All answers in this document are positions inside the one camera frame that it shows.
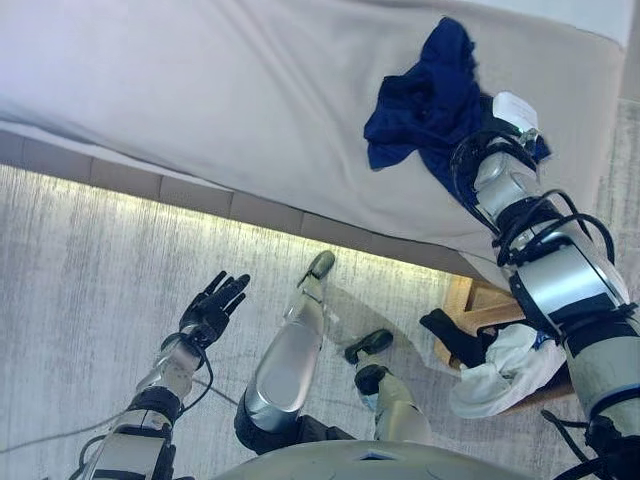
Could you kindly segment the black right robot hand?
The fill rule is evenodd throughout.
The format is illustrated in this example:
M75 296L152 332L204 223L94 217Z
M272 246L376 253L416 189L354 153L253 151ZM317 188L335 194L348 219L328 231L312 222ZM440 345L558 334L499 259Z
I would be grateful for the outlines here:
M515 140L535 164L551 156L541 134L537 111L511 91L495 96L481 96L482 128L504 134Z

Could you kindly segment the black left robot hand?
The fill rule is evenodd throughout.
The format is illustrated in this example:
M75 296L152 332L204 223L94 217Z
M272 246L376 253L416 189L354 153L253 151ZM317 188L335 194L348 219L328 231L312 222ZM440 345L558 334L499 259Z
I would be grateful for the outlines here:
M179 321L179 331L202 349L217 342L231 315L246 298L245 289L250 279L249 274L235 278L226 271L219 272L186 308Z

